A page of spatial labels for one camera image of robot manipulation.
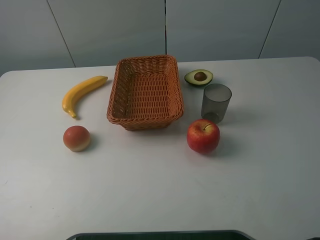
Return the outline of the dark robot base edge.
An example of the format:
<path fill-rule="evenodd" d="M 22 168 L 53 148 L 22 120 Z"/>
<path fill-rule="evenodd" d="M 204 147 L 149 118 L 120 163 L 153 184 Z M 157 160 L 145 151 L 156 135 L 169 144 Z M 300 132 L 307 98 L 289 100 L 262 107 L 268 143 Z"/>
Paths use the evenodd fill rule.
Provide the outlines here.
<path fill-rule="evenodd" d="M 70 240 L 252 240 L 237 230 L 79 233 Z"/>

